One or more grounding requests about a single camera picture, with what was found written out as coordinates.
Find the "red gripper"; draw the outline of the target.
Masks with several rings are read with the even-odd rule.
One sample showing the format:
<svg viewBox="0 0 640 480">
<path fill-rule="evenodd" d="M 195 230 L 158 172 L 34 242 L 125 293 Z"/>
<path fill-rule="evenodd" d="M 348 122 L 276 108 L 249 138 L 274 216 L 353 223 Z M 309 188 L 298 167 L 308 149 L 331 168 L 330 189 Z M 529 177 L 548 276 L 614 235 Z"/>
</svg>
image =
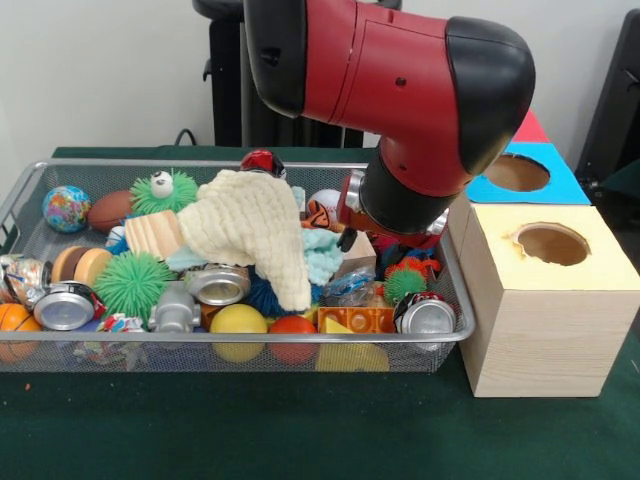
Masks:
<svg viewBox="0 0 640 480">
<path fill-rule="evenodd" d="M 439 242 L 446 227 L 446 212 L 443 212 L 431 225 L 418 233 L 395 233 L 376 224 L 362 208 L 353 210 L 349 202 L 347 196 L 342 195 L 337 207 L 337 219 L 344 226 L 338 240 L 338 247 L 343 253 L 351 250 L 359 232 L 393 239 L 406 247 L 430 249 Z"/>
</svg>

